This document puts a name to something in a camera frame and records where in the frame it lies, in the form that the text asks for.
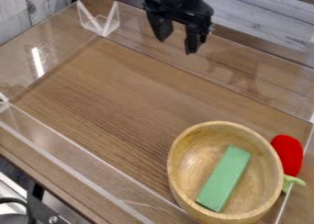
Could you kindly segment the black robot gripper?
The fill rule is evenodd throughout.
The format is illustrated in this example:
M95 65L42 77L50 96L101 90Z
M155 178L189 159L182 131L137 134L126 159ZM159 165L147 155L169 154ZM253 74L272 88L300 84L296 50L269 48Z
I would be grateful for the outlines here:
M161 42L173 34L173 21L186 25L186 54L196 53L212 30L214 8L204 0L143 0L143 8Z

